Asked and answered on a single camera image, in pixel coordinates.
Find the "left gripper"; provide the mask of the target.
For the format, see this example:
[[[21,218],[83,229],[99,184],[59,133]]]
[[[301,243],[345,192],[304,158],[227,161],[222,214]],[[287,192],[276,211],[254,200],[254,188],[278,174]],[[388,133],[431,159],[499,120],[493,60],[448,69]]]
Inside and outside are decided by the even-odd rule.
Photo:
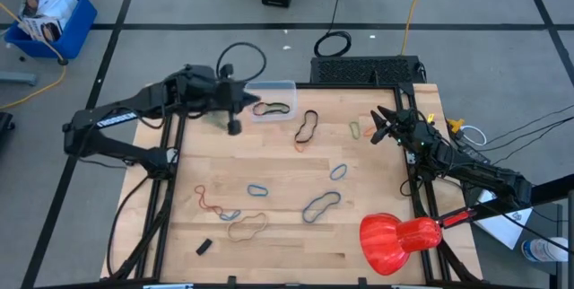
[[[256,84],[245,84],[230,78],[221,79],[215,88],[214,101],[215,107],[220,110],[226,110],[232,114],[239,114],[243,108],[252,108],[260,103],[261,89]],[[244,92],[256,97],[256,100],[244,101]]]

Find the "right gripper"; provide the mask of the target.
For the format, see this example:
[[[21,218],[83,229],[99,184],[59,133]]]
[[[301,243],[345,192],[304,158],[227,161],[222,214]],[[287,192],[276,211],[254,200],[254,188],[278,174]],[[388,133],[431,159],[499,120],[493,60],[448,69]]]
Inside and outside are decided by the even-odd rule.
[[[418,111],[396,112],[382,106],[378,110],[384,118],[374,110],[370,112],[376,129],[388,129],[390,122],[389,135],[405,148],[423,148],[433,143],[431,127]]]

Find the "wide black rubber band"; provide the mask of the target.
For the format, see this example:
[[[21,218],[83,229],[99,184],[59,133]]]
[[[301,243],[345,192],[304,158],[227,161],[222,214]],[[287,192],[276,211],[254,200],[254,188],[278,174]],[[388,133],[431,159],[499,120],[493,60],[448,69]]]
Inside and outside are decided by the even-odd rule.
[[[303,121],[294,135],[294,142],[297,145],[306,144],[315,135],[318,126],[318,113],[313,109],[308,109],[303,115]]]
[[[291,107],[283,102],[258,102],[253,106],[252,112],[255,116],[267,116],[274,114],[289,114]]]

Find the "thin red rubber band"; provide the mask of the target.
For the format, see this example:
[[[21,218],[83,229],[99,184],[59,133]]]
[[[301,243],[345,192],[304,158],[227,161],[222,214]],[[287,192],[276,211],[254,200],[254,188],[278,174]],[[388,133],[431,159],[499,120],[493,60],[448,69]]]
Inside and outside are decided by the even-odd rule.
[[[211,210],[217,215],[223,213],[223,209],[220,206],[208,205],[205,201],[206,188],[204,185],[198,185],[194,188],[195,193],[198,195],[198,205],[205,210]]]

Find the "large blue rubber band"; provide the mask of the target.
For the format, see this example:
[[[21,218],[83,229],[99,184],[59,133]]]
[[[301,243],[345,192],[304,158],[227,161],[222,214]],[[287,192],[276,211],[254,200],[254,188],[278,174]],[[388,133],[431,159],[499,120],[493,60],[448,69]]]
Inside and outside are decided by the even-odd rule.
[[[327,191],[323,195],[314,197],[301,211],[304,223],[315,223],[330,207],[338,205],[342,195],[337,191]]]

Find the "tan rubber band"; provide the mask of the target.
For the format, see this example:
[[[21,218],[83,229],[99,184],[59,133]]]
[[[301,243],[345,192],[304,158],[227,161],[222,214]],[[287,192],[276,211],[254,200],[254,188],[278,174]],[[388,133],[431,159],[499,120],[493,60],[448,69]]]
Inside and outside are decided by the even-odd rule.
[[[258,227],[253,229],[251,233],[246,234],[245,236],[234,236],[232,234],[232,229],[240,224],[243,224],[249,220],[259,220]],[[257,234],[262,232],[268,225],[268,215],[266,213],[257,213],[256,215],[246,215],[241,217],[237,221],[230,222],[226,227],[226,236],[232,242],[241,242],[241,241],[250,241],[252,240]]]

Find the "clear plastic bin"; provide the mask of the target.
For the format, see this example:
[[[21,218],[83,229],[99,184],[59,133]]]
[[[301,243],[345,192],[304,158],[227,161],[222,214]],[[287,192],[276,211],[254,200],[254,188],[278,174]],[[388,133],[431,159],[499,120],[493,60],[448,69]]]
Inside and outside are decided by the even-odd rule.
[[[287,121],[295,118],[298,110],[298,96],[296,83],[290,80],[252,82],[261,89],[262,102],[283,102],[291,107],[289,114],[274,114],[267,116],[255,116],[252,108],[249,108],[251,120],[255,123]]]

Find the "blue plastic floor bin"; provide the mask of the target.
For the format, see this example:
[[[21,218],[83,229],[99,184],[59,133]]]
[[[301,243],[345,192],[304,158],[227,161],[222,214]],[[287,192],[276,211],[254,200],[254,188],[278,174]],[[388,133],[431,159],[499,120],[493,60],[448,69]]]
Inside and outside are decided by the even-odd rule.
[[[76,1],[77,5],[72,10],[71,18],[63,27],[61,35],[55,41],[50,42],[50,46],[66,59],[74,59],[78,56],[98,14],[90,0]],[[21,29],[17,22],[11,25],[4,39],[30,57],[57,57],[57,54],[42,41],[34,40]]]

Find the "black perforated computer case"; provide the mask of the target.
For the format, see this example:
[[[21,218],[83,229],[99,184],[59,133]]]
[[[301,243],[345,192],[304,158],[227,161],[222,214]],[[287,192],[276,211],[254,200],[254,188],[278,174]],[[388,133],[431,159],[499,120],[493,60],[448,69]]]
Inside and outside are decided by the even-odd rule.
[[[379,85],[426,83],[426,69],[417,56],[394,57],[313,57],[312,83],[372,84],[370,75],[378,72]]]

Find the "black power adapter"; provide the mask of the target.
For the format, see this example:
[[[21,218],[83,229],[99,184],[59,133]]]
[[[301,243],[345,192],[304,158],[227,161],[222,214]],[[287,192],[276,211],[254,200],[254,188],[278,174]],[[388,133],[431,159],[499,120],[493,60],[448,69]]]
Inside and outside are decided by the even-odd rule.
[[[450,168],[491,166],[491,160],[472,146],[459,141],[455,141],[454,144],[454,149],[448,155]]]

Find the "white paper sheet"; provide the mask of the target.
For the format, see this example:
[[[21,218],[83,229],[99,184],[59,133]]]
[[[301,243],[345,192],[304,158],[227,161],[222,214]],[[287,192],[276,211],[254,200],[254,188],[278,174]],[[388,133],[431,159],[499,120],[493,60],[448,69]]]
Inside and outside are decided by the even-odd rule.
[[[504,215],[481,219],[474,224],[510,250],[513,250],[532,211],[532,208],[526,208]]]

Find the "black boom bar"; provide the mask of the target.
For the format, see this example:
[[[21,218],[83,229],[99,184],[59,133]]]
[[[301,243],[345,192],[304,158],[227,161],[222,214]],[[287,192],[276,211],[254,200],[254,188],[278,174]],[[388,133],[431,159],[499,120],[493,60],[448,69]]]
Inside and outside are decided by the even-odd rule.
[[[513,206],[499,199],[493,199],[491,201],[472,206],[471,210],[475,212],[474,219],[477,221],[495,215],[513,213],[533,206],[562,200],[568,196],[571,190],[574,190],[574,173],[541,185],[533,186],[531,199],[527,204]]]

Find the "white plastic bag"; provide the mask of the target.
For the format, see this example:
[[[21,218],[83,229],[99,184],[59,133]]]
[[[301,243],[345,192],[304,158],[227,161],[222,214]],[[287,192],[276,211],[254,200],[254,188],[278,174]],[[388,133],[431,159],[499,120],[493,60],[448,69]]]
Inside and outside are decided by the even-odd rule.
[[[57,22],[63,29],[70,20],[78,0],[47,0],[37,11],[41,18],[48,18]]]

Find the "grey metal table leg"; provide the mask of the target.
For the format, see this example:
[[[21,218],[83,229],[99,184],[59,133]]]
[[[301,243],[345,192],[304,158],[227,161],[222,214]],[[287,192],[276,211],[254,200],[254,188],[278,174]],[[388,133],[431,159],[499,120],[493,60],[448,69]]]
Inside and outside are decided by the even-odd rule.
[[[25,83],[35,86],[38,78],[35,74],[0,71],[0,83]]]

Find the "black floor object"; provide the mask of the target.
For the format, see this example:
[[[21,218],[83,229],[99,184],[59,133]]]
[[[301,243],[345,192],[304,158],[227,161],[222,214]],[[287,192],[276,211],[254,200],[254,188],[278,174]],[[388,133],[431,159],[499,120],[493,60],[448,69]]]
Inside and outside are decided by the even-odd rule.
[[[9,133],[15,128],[13,115],[0,111],[0,146],[9,136]]]

